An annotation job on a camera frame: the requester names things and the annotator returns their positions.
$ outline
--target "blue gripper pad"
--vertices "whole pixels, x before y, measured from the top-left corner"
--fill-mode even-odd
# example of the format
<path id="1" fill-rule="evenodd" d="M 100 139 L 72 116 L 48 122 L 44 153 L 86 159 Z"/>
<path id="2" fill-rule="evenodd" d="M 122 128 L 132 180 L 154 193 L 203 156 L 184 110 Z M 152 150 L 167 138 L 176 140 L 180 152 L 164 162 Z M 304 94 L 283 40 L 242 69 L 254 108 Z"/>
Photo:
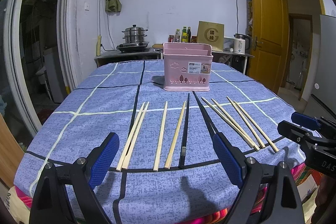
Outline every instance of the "blue gripper pad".
<path id="1" fill-rule="evenodd" d="M 224 170 L 233 185 L 240 189 L 243 186 L 242 170 L 233 157 L 229 149 L 225 146 L 218 134 L 212 138 L 213 148 L 218 156 L 219 161 L 224 167 Z"/>
<path id="2" fill-rule="evenodd" d="M 118 149 L 119 136 L 114 134 L 91 167 L 91 177 L 88 183 L 92 190 L 103 182 Z"/>
<path id="3" fill-rule="evenodd" d="M 315 118 L 294 112 L 291 116 L 292 122 L 310 130 L 318 130 L 320 128 L 319 121 Z"/>

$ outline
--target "door handle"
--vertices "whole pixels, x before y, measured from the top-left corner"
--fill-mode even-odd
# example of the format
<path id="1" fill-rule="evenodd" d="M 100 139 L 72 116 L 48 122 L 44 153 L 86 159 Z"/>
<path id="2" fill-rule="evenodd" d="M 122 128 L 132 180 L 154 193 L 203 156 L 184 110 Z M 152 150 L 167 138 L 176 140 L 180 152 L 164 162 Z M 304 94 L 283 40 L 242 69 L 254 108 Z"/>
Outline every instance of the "door handle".
<path id="1" fill-rule="evenodd" d="M 264 42 L 262 41 L 258 41 L 258 37 L 254 37 L 254 41 L 253 41 L 253 50 L 255 51 L 258 47 L 261 47 L 261 44 L 263 44 Z"/>

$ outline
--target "pink plastic utensil holder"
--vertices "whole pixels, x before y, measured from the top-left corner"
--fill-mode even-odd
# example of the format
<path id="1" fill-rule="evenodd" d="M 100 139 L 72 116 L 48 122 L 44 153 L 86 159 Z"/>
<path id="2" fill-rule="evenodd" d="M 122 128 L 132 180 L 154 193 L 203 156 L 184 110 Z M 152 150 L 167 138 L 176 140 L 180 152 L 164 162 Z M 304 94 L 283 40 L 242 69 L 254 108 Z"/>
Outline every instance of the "pink plastic utensil holder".
<path id="1" fill-rule="evenodd" d="M 198 43 L 164 43 L 164 90 L 209 91 L 211 46 Z"/>

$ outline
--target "metal bolt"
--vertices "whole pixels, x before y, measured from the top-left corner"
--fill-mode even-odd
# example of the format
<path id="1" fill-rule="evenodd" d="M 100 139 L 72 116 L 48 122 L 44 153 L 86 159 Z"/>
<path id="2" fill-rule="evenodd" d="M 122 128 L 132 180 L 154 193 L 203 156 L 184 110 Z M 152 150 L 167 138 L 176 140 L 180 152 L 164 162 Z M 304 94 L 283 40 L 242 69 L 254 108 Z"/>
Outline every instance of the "metal bolt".
<path id="1" fill-rule="evenodd" d="M 52 164 L 51 162 L 48 162 L 48 163 L 44 166 L 44 168 L 46 168 L 46 169 L 50 169 L 52 166 L 53 166 L 53 164 Z"/>
<path id="2" fill-rule="evenodd" d="M 248 158 L 246 159 L 246 161 L 247 161 L 249 164 L 255 164 L 255 158 L 248 157 Z"/>
<path id="3" fill-rule="evenodd" d="M 77 164 L 84 164 L 86 162 L 86 158 L 79 158 L 78 160 L 76 160 Z"/>
<path id="4" fill-rule="evenodd" d="M 287 164 L 286 164 L 284 161 L 280 161 L 280 162 L 279 162 L 279 165 L 280 165 L 280 167 L 283 168 L 283 169 L 287 168 Z"/>

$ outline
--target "checkered tablecloth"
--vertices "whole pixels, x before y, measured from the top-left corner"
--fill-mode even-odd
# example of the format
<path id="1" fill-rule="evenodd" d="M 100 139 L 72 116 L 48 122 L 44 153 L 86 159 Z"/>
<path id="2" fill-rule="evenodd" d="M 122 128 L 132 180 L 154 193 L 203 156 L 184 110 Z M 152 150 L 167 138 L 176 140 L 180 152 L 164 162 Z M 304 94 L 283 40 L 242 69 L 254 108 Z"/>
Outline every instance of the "checkered tablecloth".
<path id="1" fill-rule="evenodd" d="M 280 149 L 268 146 L 254 152 L 213 110 L 206 106 L 216 127 L 232 145 L 260 163 L 286 161 L 290 167 L 304 162 L 296 143 L 282 138 L 277 124 L 290 121 L 294 109 L 260 83 L 224 64 L 213 63 L 210 91 L 197 92 L 215 98 L 253 138 L 251 132 L 228 102 L 239 102 Z M 29 196 L 45 163 L 73 163 L 86 157 L 110 132 L 120 138 L 120 149 L 99 187 L 98 200 L 112 223 L 178 223 L 229 207 L 238 188 L 232 185 L 212 148 L 195 97 L 190 93 L 187 153 L 184 170 L 177 168 L 183 125 L 178 136 L 170 170 L 163 168 L 174 135 L 179 113 L 188 92 L 163 90 L 163 61 L 132 61 L 108 64 L 96 69 L 48 118 L 25 154 L 15 177 L 15 185 Z M 135 144 L 129 169 L 116 166 L 127 140 L 132 121 L 143 102 L 149 107 Z M 168 101 L 160 169 L 153 172 L 163 108 Z M 73 189 L 67 186 L 74 214 L 83 218 Z"/>

